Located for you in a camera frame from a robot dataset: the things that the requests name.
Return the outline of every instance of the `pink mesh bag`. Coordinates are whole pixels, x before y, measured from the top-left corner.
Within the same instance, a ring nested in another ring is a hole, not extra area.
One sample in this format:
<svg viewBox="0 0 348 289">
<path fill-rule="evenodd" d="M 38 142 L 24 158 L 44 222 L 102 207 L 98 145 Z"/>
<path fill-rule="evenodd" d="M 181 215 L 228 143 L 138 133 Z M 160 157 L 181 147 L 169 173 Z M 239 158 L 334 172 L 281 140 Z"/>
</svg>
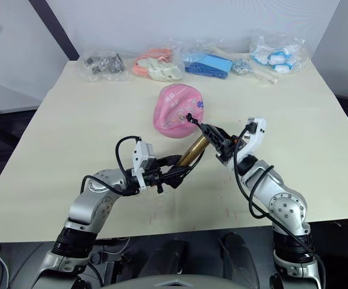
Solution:
<svg viewBox="0 0 348 289">
<path fill-rule="evenodd" d="M 199 91 L 185 84 L 168 85 L 161 90 L 155 106 L 154 127 L 167 137 L 187 137 L 197 129 L 187 122 L 188 113 L 202 122 L 204 102 Z"/>
</svg>

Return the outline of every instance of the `gold cylinder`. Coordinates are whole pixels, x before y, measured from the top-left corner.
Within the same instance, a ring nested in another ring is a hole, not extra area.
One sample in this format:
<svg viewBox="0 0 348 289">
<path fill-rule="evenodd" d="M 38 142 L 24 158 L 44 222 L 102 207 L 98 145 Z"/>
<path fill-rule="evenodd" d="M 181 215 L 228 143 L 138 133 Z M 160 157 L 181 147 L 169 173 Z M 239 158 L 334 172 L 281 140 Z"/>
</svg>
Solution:
<svg viewBox="0 0 348 289">
<path fill-rule="evenodd" d="M 192 146 L 184 153 L 184 155 L 179 159 L 177 166 L 189 166 L 206 147 L 209 145 L 209 141 L 203 135 L 200 136 Z"/>
</svg>

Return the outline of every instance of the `beige tabletop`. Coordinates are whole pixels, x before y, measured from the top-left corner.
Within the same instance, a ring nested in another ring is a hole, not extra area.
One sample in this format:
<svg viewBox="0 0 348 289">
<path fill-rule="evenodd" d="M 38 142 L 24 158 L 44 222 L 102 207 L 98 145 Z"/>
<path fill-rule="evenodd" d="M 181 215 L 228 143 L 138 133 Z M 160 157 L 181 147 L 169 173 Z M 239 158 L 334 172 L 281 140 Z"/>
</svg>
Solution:
<svg viewBox="0 0 348 289">
<path fill-rule="evenodd" d="M 0 176 L 0 242 L 55 240 L 84 175 L 116 169 L 118 139 L 140 135 L 157 157 L 183 154 L 199 133 L 171 139 L 152 125 L 160 90 L 143 78 L 87 83 L 67 63 Z M 188 75 L 204 98 L 204 121 L 239 134 L 250 116 L 265 117 L 256 151 L 308 202 L 308 221 L 348 218 L 348 119 L 312 63 L 275 85 L 250 75 Z M 131 167 L 132 141 L 122 147 Z M 150 188 L 120 198 L 99 238 L 269 225 L 250 216 L 234 176 L 208 147 L 176 190 Z"/>
</svg>

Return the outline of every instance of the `blue object in bag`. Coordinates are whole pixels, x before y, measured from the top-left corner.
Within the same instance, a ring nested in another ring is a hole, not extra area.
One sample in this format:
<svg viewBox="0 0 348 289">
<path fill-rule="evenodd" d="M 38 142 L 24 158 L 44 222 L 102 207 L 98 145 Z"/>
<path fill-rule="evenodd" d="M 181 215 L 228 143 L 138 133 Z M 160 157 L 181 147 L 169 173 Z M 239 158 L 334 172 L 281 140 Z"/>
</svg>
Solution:
<svg viewBox="0 0 348 289">
<path fill-rule="evenodd" d="M 228 77 L 232 67 L 232 61 L 206 53 L 186 53 L 182 56 L 185 63 L 185 71 L 188 73 L 213 76 L 218 78 Z"/>
</svg>

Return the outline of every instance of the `white wall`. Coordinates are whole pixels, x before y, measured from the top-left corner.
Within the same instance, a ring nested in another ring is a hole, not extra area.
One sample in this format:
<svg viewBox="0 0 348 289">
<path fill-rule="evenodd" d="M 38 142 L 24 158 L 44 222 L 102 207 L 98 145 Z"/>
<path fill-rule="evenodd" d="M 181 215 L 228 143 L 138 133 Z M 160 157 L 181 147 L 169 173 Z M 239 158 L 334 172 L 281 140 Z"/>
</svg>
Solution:
<svg viewBox="0 0 348 289">
<path fill-rule="evenodd" d="M 307 39 L 313 53 L 339 0 L 48 0 L 76 50 L 115 47 L 140 52 L 167 38 L 243 39 L 254 28 Z"/>
<path fill-rule="evenodd" d="M 329 88 L 348 96 L 348 0 L 341 0 L 312 58 Z"/>
<path fill-rule="evenodd" d="M 0 0 L 0 112 L 38 106 L 67 60 L 28 0 Z"/>
</svg>

